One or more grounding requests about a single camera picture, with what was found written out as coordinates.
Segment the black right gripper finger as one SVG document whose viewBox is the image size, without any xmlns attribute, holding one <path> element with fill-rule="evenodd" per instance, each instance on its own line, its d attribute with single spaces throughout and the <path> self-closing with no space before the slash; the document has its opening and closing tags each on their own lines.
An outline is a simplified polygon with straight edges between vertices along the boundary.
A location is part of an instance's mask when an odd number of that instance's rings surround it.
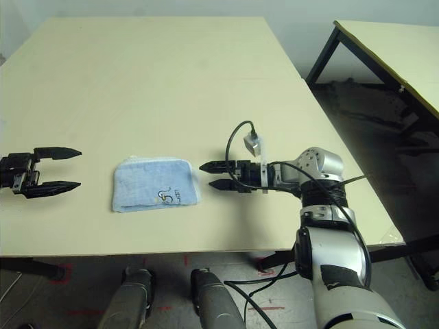
<svg viewBox="0 0 439 329">
<path fill-rule="evenodd" d="M 235 170 L 236 161 L 235 160 L 214 160 L 202 164 L 199 170 L 207 173 L 230 173 Z"/>
<path fill-rule="evenodd" d="M 209 186 L 219 190 L 219 191 L 237 191 L 236 184 L 231 179 L 218 179 L 209 182 Z"/>
</svg>

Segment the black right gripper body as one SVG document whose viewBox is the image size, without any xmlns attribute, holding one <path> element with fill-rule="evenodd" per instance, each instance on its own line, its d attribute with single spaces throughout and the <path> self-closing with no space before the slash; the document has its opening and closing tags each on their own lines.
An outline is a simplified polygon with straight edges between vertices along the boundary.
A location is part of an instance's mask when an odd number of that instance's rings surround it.
<svg viewBox="0 0 439 329">
<path fill-rule="evenodd" d="M 235 177 L 240 184 L 235 183 L 239 193 L 251 193 L 261 185 L 261 165 L 250 160 L 238 160 L 235 166 Z"/>
</svg>

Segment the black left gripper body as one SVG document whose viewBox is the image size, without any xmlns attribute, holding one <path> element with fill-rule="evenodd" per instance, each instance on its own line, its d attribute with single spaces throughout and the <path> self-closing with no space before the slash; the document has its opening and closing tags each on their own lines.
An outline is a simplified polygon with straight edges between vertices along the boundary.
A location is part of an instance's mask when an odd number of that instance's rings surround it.
<svg viewBox="0 0 439 329">
<path fill-rule="evenodd" d="M 35 154 L 12 153 L 1 157 L 1 188 L 10 188 L 16 195 L 37 198 L 36 187 L 40 173 Z"/>
</svg>

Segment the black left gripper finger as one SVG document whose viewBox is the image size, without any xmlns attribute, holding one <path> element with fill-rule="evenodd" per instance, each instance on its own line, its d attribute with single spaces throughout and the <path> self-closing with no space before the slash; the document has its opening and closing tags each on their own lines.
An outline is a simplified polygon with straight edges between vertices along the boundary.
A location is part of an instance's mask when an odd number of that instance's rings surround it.
<svg viewBox="0 0 439 329">
<path fill-rule="evenodd" d="M 41 159 L 50 158 L 52 160 L 64 160 L 81 156 L 82 152 L 68 147 L 39 147 L 34 148 L 34 161 L 39 162 Z"/>
<path fill-rule="evenodd" d="M 53 181 L 44 182 L 41 185 L 30 186 L 25 189 L 25 197 L 27 199 L 51 197 L 72 191 L 79 187 L 80 182 Z"/>
</svg>

